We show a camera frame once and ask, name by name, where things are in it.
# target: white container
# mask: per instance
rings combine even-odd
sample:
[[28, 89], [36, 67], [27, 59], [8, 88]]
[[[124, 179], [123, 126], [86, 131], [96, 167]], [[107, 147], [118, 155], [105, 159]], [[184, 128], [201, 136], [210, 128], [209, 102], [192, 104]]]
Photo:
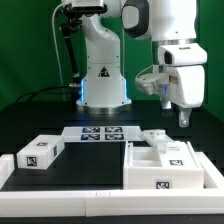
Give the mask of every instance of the white container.
[[155, 147], [126, 143], [124, 189], [203, 189], [204, 169], [190, 143], [167, 142], [161, 134], [151, 135]]

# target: black cable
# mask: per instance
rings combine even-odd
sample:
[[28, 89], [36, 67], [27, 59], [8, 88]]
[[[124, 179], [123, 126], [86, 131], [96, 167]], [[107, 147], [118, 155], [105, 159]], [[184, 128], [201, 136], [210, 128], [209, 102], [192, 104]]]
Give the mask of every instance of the black cable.
[[44, 89], [39, 90], [38, 92], [32, 94], [32, 96], [30, 96], [27, 100], [27, 102], [30, 102], [33, 100], [33, 98], [35, 98], [37, 95], [39, 95], [42, 92], [46, 92], [46, 91], [50, 91], [50, 90], [55, 90], [55, 89], [65, 89], [65, 88], [69, 88], [68, 85], [61, 85], [61, 86], [52, 86], [52, 87], [47, 87]]
[[[34, 93], [37, 93], [37, 92], [32, 92], [32, 93], [26, 93], [26, 94], [23, 94], [22, 96], [20, 96], [19, 98], [17, 98], [17, 100], [15, 101], [15, 103], [18, 103], [23, 97], [25, 96], [29, 96], [29, 95], [32, 95]], [[39, 93], [40, 95], [43, 94], [43, 95], [63, 95], [63, 94], [66, 94], [66, 95], [72, 95], [74, 94], [73, 92], [61, 92], [61, 93], [47, 93], [47, 92], [40, 92]]]
[[[25, 96], [28, 96], [28, 95], [31, 95], [29, 98], [28, 98], [28, 102], [32, 101], [33, 98], [35, 98], [37, 95], [39, 94], [42, 94], [42, 93], [45, 93], [47, 91], [50, 91], [50, 90], [55, 90], [55, 89], [66, 89], [66, 88], [70, 88], [69, 85], [61, 85], [61, 86], [52, 86], [52, 87], [47, 87], [47, 88], [44, 88], [44, 89], [41, 89], [37, 92], [30, 92], [30, 93], [25, 93], [23, 94], [22, 96], [20, 96], [19, 98], [17, 98], [17, 100], [15, 102], [18, 102], [21, 98], [25, 97]], [[76, 90], [77, 92], [71, 92], [70, 94], [76, 94], [76, 95], [79, 95], [78, 93], [78, 88], [73, 88], [74, 90]]]

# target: white box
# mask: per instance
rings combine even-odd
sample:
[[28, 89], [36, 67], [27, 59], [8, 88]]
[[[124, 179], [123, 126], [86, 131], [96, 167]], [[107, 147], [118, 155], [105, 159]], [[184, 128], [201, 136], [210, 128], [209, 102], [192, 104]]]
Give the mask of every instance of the white box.
[[13, 155], [2, 155], [0, 157], [0, 189], [3, 187], [9, 176], [14, 171], [14, 157]]
[[127, 143], [124, 189], [203, 189], [204, 170], [192, 149], [183, 142], [176, 144], [178, 149], [164, 151]]
[[39, 135], [17, 153], [18, 168], [47, 169], [64, 148], [62, 136]]

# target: white platform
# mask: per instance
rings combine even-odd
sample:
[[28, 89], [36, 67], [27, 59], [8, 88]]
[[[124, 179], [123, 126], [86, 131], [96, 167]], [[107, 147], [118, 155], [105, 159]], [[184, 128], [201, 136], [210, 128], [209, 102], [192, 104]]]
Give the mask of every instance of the white platform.
[[201, 190], [0, 192], [0, 217], [224, 213], [224, 179], [203, 153]]
[[65, 127], [62, 132], [65, 142], [142, 141], [140, 135], [139, 126]]

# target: cable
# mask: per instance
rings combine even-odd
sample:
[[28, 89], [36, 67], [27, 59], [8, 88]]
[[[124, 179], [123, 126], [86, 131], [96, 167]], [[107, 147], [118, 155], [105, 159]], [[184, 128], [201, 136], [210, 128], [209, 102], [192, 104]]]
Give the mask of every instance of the cable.
[[64, 85], [64, 79], [63, 79], [63, 74], [62, 74], [62, 69], [61, 69], [61, 61], [60, 61], [60, 56], [59, 56], [59, 51], [58, 51], [58, 43], [57, 43], [57, 37], [56, 37], [56, 32], [55, 32], [55, 16], [56, 16], [56, 13], [58, 11], [58, 9], [64, 5], [67, 5], [68, 3], [71, 3], [71, 2], [66, 2], [66, 3], [62, 3], [60, 5], [58, 5], [53, 14], [52, 14], [52, 32], [53, 32], [53, 39], [54, 39], [54, 47], [55, 47], [55, 52], [56, 52], [56, 57], [57, 57], [57, 63], [58, 63], [58, 69], [59, 69], [59, 78], [60, 78], [60, 82], [61, 82], [61, 85]]
[[36, 94], [36, 93], [38, 93], [38, 95], [41, 95], [41, 94], [44, 94], [44, 95], [62, 95], [62, 94], [71, 95], [71, 94], [74, 94], [73, 92], [62, 92], [62, 93], [59, 93], [59, 92], [57, 92], [57, 93], [56, 92], [55, 93], [48, 93], [48, 92], [30, 92], [30, 93], [25, 93], [22, 96], [20, 96], [19, 98], [17, 98], [15, 100], [15, 103], [18, 103], [25, 96], [33, 95], [33, 94]]
[[153, 65], [150, 65], [148, 68], [145, 68], [143, 69], [141, 72], [139, 72], [137, 75], [136, 75], [136, 78], [139, 78], [143, 73], [145, 73], [146, 71], [148, 71], [150, 68], [152, 68]]
[[50, 90], [55, 90], [55, 89], [65, 89], [65, 88], [69, 88], [69, 86], [68, 85], [61, 85], [61, 86], [52, 86], [52, 87], [41, 89], [37, 93], [34, 93], [32, 96], [30, 96], [28, 98], [27, 102], [32, 101], [32, 99], [35, 98], [39, 93], [50, 91]]

